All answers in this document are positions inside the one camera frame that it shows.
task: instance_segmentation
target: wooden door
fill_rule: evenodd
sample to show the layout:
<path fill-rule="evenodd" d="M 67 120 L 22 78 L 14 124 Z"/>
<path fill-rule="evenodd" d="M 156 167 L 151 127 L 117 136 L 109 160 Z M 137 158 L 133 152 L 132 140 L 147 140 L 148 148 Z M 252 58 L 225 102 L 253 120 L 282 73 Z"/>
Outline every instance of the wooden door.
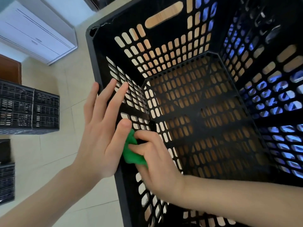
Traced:
<path fill-rule="evenodd" d="M 21 84 L 21 63 L 0 55 L 0 79 Z"/>

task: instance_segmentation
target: person's left arm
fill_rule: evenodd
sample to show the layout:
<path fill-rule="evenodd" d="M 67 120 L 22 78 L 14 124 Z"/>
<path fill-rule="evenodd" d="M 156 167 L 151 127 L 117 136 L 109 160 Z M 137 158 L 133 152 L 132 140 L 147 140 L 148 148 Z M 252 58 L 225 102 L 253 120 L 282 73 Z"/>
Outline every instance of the person's left arm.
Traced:
<path fill-rule="evenodd" d="M 98 87 L 93 84 L 84 106 L 85 129 L 74 163 L 2 216 L 1 227 L 52 226 L 102 178 L 114 175 L 132 126 L 130 120 L 122 119 L 115 129 L 128 84 L 120 87 L 108 107 L 116 80 L 97 97 Z"/>

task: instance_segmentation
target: green cloth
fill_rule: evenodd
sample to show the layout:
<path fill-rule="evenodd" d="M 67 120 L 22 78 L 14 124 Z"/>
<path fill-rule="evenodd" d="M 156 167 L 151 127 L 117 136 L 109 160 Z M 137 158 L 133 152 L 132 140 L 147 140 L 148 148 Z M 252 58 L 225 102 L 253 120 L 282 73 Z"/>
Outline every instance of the green cloth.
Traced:
<path fill-rule="evenodd" d="M 146 165 L 146 160 L 144 159 L 144 157 L 142 155 L 136 154 L 134 152 L 132 152 L 129 148 L 128 145 L 129 144 L 134 144 L 137 145 L 137 140 L 134 138 L 134 129 L 131 129 L 130 133 L 127 136 L 127 139 L 125 141 L 125 145 L 124 145 L 124 149 L 123 149 L 123 157 L 126 163 L 128 164 L 140 164 L 140 165 Z"/>

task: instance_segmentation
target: crate handle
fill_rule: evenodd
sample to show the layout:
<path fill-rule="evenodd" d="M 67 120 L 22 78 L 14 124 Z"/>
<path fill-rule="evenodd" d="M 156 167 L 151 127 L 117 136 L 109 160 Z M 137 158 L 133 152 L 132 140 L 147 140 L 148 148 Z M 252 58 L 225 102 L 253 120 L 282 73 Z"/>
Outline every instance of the crate handle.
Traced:
<path fill-rule="evenodd" d="M 146 19 L 145 27 L 147 29 L 151 29 L 168 19 L 175 17 L 182 11 L 182 9 L 183 9 L 183 2 L 178 1 L 172 4 L 171 6 L 167 7 L 166 9 L 160 11 L 159 13 Z"/>

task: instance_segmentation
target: hand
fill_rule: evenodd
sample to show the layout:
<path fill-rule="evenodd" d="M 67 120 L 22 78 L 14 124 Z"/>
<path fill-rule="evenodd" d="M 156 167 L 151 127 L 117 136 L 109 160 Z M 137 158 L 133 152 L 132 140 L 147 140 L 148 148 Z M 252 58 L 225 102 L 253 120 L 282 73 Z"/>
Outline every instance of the hand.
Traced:
<path fill-rule="evenodd" d="M 147 188 L 160 199 L 174 203 L 182 195 L 184 176 L 178 171 L 162 139 L 156 132 L 138 130 L 134 137 L 148 141 L 128 147 L 135 153 L 143 155 L 148 169 L 136 165 Z"/>
<path fill-rule="evenodd" d="M 128 83 L 123 83 L 107 107 L 116 82 L 112 79 L 98 97 L 99 85 L 95 82 L 84 105 L 85 129 L 72 167 L 95 183 L 116 172 L 132 126 L 129 119 L 122 119 L 115 131 L 119 107 L 128 89 Z"/>

